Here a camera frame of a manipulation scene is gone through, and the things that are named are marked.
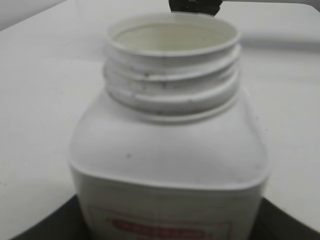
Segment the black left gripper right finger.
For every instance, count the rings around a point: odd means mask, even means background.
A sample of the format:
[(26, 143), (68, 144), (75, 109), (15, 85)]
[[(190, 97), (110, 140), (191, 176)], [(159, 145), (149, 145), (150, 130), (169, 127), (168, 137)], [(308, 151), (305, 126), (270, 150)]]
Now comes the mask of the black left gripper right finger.
[(320, 233), (263, 199), (251, 231), (252, 240), (318, 240)]

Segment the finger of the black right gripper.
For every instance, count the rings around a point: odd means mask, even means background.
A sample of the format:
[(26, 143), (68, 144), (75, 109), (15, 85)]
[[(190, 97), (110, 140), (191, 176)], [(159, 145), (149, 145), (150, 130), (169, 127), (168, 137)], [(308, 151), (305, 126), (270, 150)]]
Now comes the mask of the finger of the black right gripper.
[(195, 13), (215, 16), (223, 3), (222, 0), (169, 0), (171, 12)]

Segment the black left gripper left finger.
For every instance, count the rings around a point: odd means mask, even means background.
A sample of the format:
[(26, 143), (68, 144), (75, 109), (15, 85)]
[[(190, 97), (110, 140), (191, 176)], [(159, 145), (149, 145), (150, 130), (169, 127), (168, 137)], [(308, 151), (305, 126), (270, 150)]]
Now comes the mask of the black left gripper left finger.
[(58, 210), (12, 240), (88, 240), (85, 223), (77, 196), (73, 196)]

